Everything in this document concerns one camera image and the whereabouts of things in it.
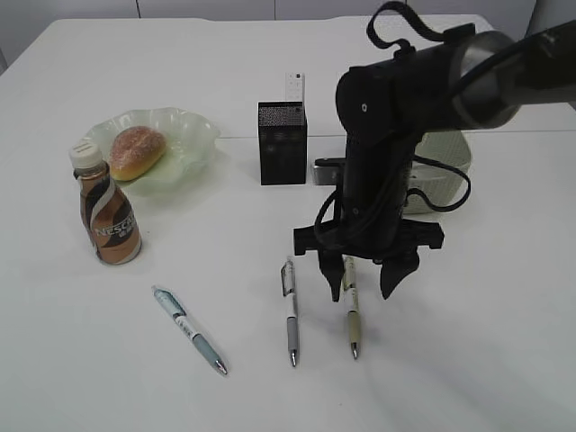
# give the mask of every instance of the glass plate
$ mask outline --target glass plate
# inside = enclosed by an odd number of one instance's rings
[[[145,194],[175,188],[198,174],[212,160],[220,131],[206,118],[179,108],[132,110],[95,125],[85,136],[100,147],[107,161],[116,136],[132,126],[148,126],[166,137],[166,153],[146,173],[130,182],[117,182],[130,192]]]

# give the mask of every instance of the sugar-coated bun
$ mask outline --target sugar-coated bun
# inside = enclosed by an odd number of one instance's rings
[[[115,180],[133,180],[149,169],[166,151],[166,139],[146,126],[134,126],[121,132],[110,151],[110,175]]]

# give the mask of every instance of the beige pen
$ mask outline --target beige pen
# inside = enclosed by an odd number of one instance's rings
[[[348,309],[348,337],[352,356],[356,360],[360,352],[360,312],[358,310],[358,290],[356,289],[356,269],[351,256],[344,258],[345,273],[342,278],[344,303]]]

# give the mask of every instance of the white pen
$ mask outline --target white pen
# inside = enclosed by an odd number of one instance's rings
[[[296,367],[299,354],[298,338],[298,305],[296,302],[296,274],[294,262],[288,256],[280,272],[282,277],[282,294],[286,301],[286,327],[288,331],[288,354],[292,367]]]
[[[360,353],[360,310],[358,310],[358,290],[356,289],[356,268],[351,256],[344,258],[344,278],[342,289],[344,290],[344,303],[348,309],[348,337],[350,350],[356,360]]]
[[[162,309],[168,312],[168,315],[172,317],[174,322],[184,332],[186,337],[190,339],[198,352],[208,361],[210,366],[212,366],[216,372],[222,375],[227,375],[228,370],[226,369],[221,357],[214,348],[212,348],[204,336],[194,328],[190,320],[186,317],[186,311],[174,295],[170,291],[165,290],[158,285],[152,286],[152,292],[154,293],[157,302],[162,306]]]

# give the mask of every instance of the nescafe bottle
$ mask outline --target nescafe bottle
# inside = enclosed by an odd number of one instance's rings
[[[142,245],[130,202],[110,177],[94,143],[80,141],[68,151],[80,183],[80,215],[98,257],[107,264],[131,261]]]

